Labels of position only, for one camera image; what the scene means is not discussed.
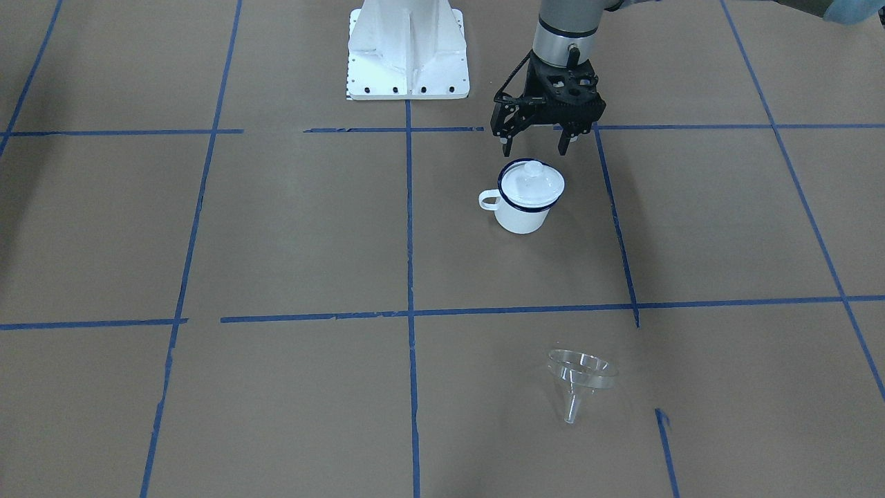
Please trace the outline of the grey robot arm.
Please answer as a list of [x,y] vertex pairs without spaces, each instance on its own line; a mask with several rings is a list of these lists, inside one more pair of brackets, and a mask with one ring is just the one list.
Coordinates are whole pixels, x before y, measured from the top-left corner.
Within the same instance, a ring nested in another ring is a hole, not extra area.
[[606,12],[623,1],[543,1],[531,50],[512,70],[493,101],[490,130],[509,157],[513,139],[529,127],[557,125],[557,151],[566,155],[606,110],[590,55]]

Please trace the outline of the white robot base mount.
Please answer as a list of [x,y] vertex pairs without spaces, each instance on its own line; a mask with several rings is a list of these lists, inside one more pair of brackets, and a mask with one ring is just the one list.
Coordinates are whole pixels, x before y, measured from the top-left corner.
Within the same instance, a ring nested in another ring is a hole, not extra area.
[[351,10],[348,99],[464,99],[469,93],[464,17],[450,2],[364,1]]

